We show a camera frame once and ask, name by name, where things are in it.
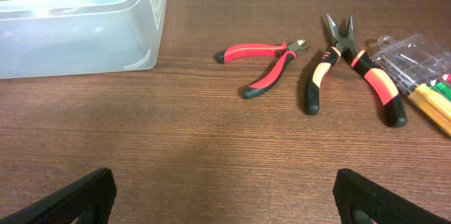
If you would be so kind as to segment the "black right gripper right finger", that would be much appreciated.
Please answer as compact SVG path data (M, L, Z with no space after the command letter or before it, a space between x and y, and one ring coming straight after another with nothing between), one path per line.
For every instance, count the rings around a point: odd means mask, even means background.
M348 168L338 170L333 196L342 224L450 224Z

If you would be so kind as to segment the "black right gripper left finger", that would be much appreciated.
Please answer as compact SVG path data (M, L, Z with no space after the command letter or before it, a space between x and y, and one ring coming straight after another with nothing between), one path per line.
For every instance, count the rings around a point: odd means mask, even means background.
M3 224L107 224L117 195L113 173L100 168L1 219Z

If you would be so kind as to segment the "orange black needle-nose pliers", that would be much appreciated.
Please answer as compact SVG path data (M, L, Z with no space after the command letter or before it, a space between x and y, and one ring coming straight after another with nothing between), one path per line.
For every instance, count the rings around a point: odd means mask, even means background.
M406 125L407 114L395 83L382 68L376 65L366 50L356 49L353 19L348 20L347 33L344 36L339 33L339 26L330 15L326 16L326 20L332 43L323 53L321 60L307 81L304 92L306 113L311 116L318 114L322 79L340 58L344 58L350 67L364 78L377 93L383 105L388 126L398 128Z

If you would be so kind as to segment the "clear screwdriver set case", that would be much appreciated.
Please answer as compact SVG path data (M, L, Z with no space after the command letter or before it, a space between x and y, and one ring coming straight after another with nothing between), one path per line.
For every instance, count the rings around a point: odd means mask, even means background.
M415 34L403 40L382 36L373 60L405 97L450 134L450 50Z

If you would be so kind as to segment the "red black diagonal cutters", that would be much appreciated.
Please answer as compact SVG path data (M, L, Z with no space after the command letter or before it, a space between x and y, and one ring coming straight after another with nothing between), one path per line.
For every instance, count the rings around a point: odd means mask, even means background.
M295 60L310 47L305 39L279 44L244 43L232 45L214 55L217 63L228 64L242 60L241 69L256 69L257 66L266 65L263 72L248 85L240 88L243 99L253 99L267 93L281 79L288 64Z

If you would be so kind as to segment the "clear plastic container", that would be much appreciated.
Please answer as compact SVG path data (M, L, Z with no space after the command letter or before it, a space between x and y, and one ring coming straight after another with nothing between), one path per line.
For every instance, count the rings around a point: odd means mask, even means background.
M147 70L166 0L1 0L1 77Z

